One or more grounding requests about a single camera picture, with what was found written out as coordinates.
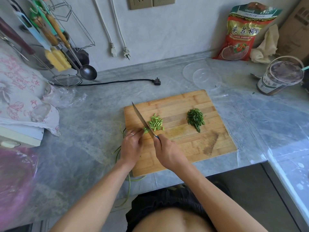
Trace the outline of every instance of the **wooden handle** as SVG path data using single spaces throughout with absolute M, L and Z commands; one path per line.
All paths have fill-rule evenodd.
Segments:
M 60 37 L 64 45 L 69 49 L 70 44 L 66 40 L 66 37 L 64 36 L 64 34 L 61 32 L 60 27 L 58 23 L 56 22 L 56 20 L 50 14 L 46 14 L 46 18 L 48 19 L 52 27 L 55 29 L 56 33 L 58 34 L 58 36 Z
M 48 28 L 46 28 L 46 25 L 40 16 L 33 19 L 33 22 L 41 29 L 42 33 L 48 39 L 48 41 L 52 44 L 52 46 L 56 46 L 59 44 L 59 41 L 57 40 L 57 38 L 51 33 L 51 31 Z
M 0 17 L 0 30 L 15 41 L 21 48 L 23 48 L 29 55 L 36 52 L 32 49 L 14 30 Z

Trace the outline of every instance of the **wall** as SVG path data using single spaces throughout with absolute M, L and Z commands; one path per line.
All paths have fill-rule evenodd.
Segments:
M 26 0 L 17 0 L 22 6 Z M 131 52 L 130 60 L 122 55 L 123 44 L 112 15 L 110 0 L 98 0 L 107 27 L 117 49 L 117 58 L 109 54 L 107 35 L 98 18 L 92 0 L 67 0 L 85 25 L 95 46 L 88 48 L 91 65 L 98 71 L 176 57 L 221 46 L 226 34 L 226 19 L 235 5 L 258 1 L 283 8 L 275 20 L 282 23 L 299 0 L 176 0 L 173 5 L 129 10 L 127 0 L 114 0 L 123 35 Z M 0 16 L 14 29 L 20 24 L 6 0 L 0 0 Z M 77 46 L 89 44 L 70 19 L 65 27 Z M 263 33 L 256 41 L 261 42 Z M 26 36 L 29 42 L 32 37 Z

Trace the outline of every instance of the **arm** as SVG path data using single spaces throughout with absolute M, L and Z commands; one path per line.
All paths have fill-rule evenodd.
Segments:
M 122 142 L 120 160 L 64 214 L 50 232 L 101 231 L 122 183 L 140 156 L 143 134 L 144 130 L 127 133 Z
M 156 156 L 160 163 L 173 171 L 194 193 L 218 232 L 267 232 L 234 200 L 208 181 L 190 164 L 174 141 L 159 135 L 154 138 Z

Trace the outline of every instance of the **electrical outlet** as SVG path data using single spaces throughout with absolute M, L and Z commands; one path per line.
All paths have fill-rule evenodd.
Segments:
M 129 0 L 129 3 L 131 10 L 152 7 L 152 0 Z
M 174 4 L 176 0 L 153 0 L 154 6 Z

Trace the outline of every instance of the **hand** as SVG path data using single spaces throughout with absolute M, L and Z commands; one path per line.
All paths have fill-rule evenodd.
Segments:
M 163 134 L 159 134 L 158 136 L 160 140 L 153 137 L 155 153 L 157 159 L 165 168 L 175 172 L 189 163 L 187 157 L 174 141 L 169 140 Z
M 120 161 L 127 165 L 130 171 L 133 169 L 141 155 L 141 151 L 143 149 L 143 135 L 143 129 L 131 129 L 127 132 L 125 138 L 122 141 Z

